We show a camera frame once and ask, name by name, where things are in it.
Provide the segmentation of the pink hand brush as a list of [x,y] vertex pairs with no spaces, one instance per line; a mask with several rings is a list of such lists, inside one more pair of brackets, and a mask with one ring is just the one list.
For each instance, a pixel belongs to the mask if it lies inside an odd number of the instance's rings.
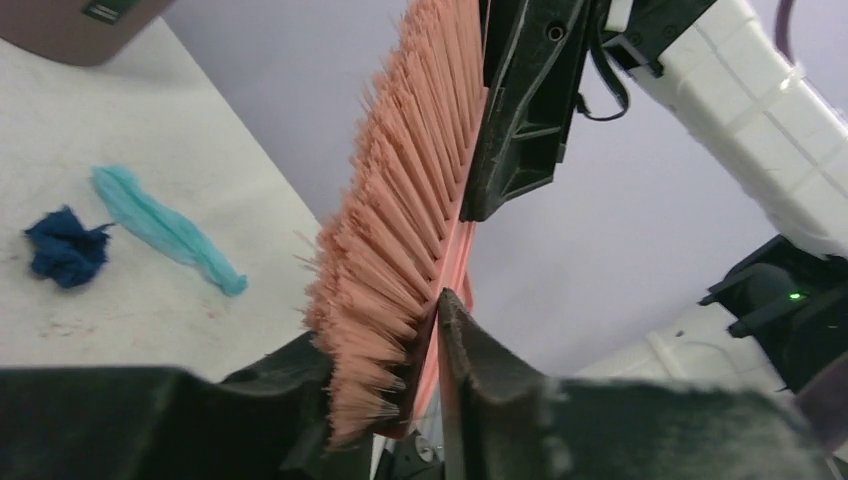
[[367,90],[339,211],[310,265],[306,326],[334,367],[328,445],[399,439],[438,379],[436,303],[468,286],[475,227],[460,210],[484,111],[476,1],[413,1]]

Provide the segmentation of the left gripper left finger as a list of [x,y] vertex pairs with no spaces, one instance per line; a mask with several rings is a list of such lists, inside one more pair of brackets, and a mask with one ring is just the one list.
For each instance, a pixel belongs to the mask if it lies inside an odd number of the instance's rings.
[[1,374],[5,479],[366,479],[371,443],[330,453],[329,358],[310,334],[220,383],[173,367]]

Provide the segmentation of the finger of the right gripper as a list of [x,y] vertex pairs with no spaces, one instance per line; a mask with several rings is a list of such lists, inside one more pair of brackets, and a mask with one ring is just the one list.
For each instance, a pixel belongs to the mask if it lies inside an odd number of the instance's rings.
[[461,218],[482,222],[552,182],[588,53],[586,0],[480,2],[488,89]]

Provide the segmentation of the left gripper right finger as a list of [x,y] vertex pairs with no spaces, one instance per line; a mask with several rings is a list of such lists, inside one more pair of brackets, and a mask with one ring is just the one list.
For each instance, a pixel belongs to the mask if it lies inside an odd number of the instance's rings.
[[800,414],[764,394],[671,380],[561,379],[437,301],[447,479],[831,479]]

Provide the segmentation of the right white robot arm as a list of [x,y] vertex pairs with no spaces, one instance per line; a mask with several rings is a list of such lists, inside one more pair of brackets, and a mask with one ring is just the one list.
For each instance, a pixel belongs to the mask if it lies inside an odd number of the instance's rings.
[[747,1],[496,1],[476,314],[548,374],[847,389],[847,120]]

